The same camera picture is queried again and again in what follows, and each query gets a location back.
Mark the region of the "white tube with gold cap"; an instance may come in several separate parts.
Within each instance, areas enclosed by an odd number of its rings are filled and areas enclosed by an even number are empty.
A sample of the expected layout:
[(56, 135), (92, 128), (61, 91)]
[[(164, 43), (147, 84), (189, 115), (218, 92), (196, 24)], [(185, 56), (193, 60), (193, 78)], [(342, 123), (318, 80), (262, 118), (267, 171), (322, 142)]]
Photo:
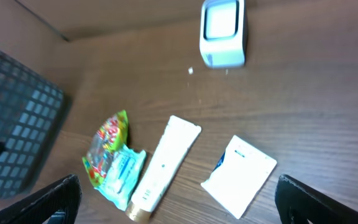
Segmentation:
[(131, 220), (145, 223), (150, 219), (200, 132), (201, 126), (174, 115), (170, 117), (126, 209)]

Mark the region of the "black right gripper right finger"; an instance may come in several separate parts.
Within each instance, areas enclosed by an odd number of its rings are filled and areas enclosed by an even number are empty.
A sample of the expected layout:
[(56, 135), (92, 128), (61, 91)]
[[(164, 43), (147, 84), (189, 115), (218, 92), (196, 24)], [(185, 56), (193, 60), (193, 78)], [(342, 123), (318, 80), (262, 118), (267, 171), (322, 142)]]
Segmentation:
[(282, 174), (275, 190), (282, 223), (358, 223), (358, 212), (295, 178)]

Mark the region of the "grey plastic shopping basket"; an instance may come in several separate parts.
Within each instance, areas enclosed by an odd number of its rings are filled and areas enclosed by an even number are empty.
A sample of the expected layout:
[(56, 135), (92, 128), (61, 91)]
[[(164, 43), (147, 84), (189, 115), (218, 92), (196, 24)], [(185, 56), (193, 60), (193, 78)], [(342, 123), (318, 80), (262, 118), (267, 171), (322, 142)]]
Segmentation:
[(32, 189), (68, 102), (55, 84), (0, 51), (0, 199)]

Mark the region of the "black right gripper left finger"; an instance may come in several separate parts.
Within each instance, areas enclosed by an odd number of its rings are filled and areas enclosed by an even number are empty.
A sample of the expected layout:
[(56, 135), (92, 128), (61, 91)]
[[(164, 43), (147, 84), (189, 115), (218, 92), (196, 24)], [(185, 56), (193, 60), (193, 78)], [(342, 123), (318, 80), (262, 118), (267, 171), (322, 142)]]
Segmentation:
[(77, 175), (70, 174), (0, 211), (0, 224), (74, 223), (82, 198)]

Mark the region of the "colourful Haribo candy bag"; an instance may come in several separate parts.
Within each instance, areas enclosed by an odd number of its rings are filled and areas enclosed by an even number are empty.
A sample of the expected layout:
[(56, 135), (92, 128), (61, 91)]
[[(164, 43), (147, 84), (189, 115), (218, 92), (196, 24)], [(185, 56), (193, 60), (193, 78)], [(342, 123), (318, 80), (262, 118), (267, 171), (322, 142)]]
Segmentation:
[(85, 171), (93, 187), (100, 186), (107, 176), (114, 153), (127, 142), (129, 120), (126, 110), (108, 118), (93, 136), (91, 145), (82, 157)]

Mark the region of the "teal tissue packet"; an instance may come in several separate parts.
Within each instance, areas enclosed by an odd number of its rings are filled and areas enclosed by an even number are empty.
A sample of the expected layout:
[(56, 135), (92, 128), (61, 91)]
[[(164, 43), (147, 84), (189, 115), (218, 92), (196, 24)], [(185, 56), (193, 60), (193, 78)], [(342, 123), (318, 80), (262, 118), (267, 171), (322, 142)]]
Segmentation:
[(147, 153), (126, 145), (113, 154), (113, 161), (101, 185), (95, 187), (106, 199), (125, 211), (138, 183)]

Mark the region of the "white Hansaplast plaster box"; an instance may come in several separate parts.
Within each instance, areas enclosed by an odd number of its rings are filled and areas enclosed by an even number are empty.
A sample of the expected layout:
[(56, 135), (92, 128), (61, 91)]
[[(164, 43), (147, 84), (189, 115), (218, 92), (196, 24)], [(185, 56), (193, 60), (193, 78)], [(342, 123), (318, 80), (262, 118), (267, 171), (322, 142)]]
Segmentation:
[(276, 165), (275, 159), (234, 135), (201, 186), (240, 219)]

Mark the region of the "white barcode scanner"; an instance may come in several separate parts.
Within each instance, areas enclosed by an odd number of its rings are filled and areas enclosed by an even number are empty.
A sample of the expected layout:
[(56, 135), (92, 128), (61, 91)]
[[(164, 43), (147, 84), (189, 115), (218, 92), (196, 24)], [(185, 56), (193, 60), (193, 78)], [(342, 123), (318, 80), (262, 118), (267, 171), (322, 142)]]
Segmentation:
[(246, 63), (248, 22), (245, 0), (205, 0), (201, 7), (200, 53), (208, 68)]

